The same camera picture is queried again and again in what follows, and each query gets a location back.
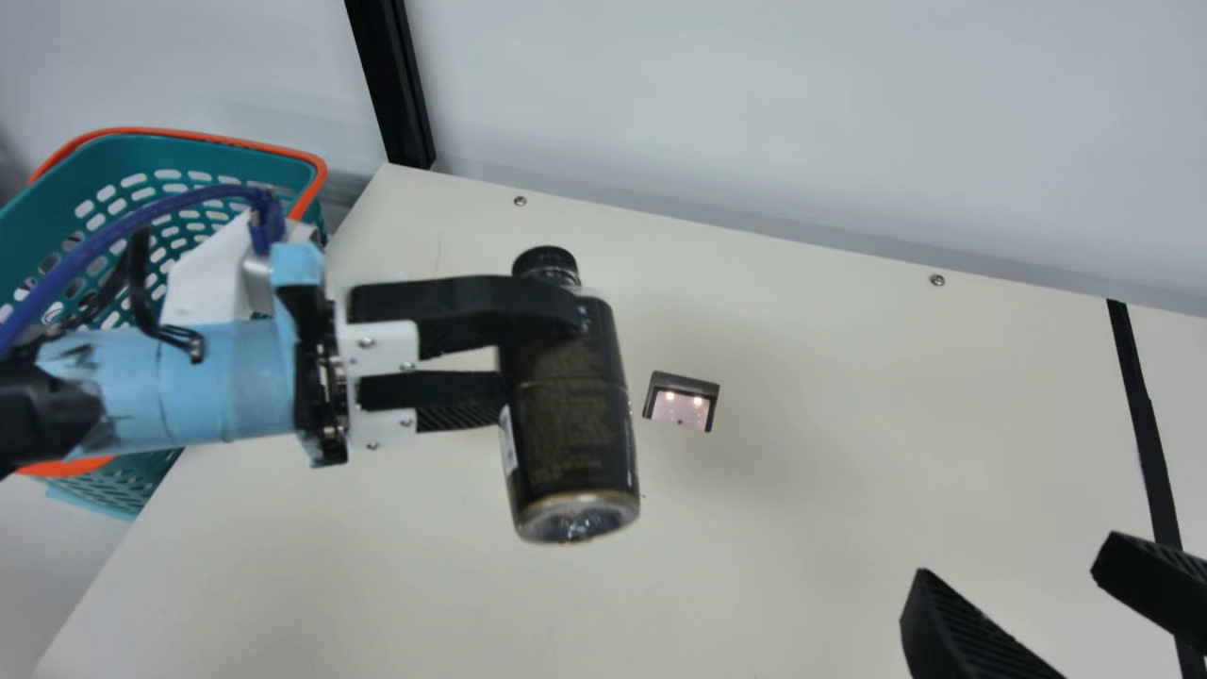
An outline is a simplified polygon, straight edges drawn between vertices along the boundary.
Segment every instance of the white wall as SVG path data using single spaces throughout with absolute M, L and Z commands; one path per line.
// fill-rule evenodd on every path
M 0 142 L 36 166 L 76 134 L 146 124 L 385 158 L 343 2 L 8 0 Z
M 0 679 L 29 677 L 129 527 L 45 491 L 0 484 Z
M 1207 312 L 1203 2 L 408 5 L 454 172 Z
M 454 174 L 1207 314 L 1197 0 L 408 8 Z M 0 8 L 19 166 L 130 122 L 383 158 L 342 2 Z

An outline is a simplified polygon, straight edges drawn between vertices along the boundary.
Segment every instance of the black metal frame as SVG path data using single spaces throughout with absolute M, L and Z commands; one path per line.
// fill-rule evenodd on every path
M 403 0 L 344 0 L 386 158 L 428 169 L 436 145 Z

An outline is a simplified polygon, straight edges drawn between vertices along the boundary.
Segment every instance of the black cable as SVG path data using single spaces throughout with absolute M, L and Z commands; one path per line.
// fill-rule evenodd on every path
M 1136 433 L 1136 451 L 1139 455 L 1141 475 L 1144 478 L 1144 493 L 1148 496 L 1153 538 L 1160 545 L 1180 550 L 1182 532 L 1178 529 L 1170 469 L 1165 463 L 1161 434 L 1156 427 L 1156 412 L 1153 410 L 1153 402 L 1144 385 L 1144 371 L 1141 369 L 1139 351 L 1136 349 L 1131 315 L 1127 312 L 1127 304 L 1114 299 L 1107 299 L 1107 310 L 1110 312 L 1119 370 L 1123 374 L 1127 409 L 1131 411 L 1132 429 Z M 1177 639 L 1174 645 L 1178 651 L 1178 665 L 1182 666 L 1182 678 L 1207 679 L 1207 663 L 1203 662 L 1202 654 Z
M 199 364 L 205 358 L 205 338 L 196 329 L 179 324 L 159 324 L 151 311 L 151 293 L 147 291 L 147 269 L 151 263 L 151 228 L 140 228 L 130 234 L 130 244 L 126 248 L 126 267 L 129 274 L 130 312 L 134 322 L 147 336 L 158 339 L 188 355 L 192 363 Z

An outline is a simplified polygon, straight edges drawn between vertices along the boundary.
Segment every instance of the small square light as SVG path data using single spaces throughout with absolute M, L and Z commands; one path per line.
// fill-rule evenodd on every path
M 654 373 L 649 379 L 646 408 L 641 416 L 652 422 L 667 422 L 700 432 L 712 431 L 712 417 L 721 386 L 669 373 Z

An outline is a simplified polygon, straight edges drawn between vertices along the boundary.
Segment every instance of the tabletop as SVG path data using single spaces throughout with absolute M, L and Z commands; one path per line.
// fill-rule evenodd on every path
M 1102 299 L 390 165 L 328 281 L 541 244 L 613 305 L 636 404 L 653 371 L 721 385 L 711 433 L 635 420 L 632 527 L 521 543 L 494 429 L 322 470 L 291 438 L 197 447 L 34 677 L 905 678 L 920 567 L 1071 679 L 1177 675 L 1089 574 L 1109 531 L 1151 535 Z

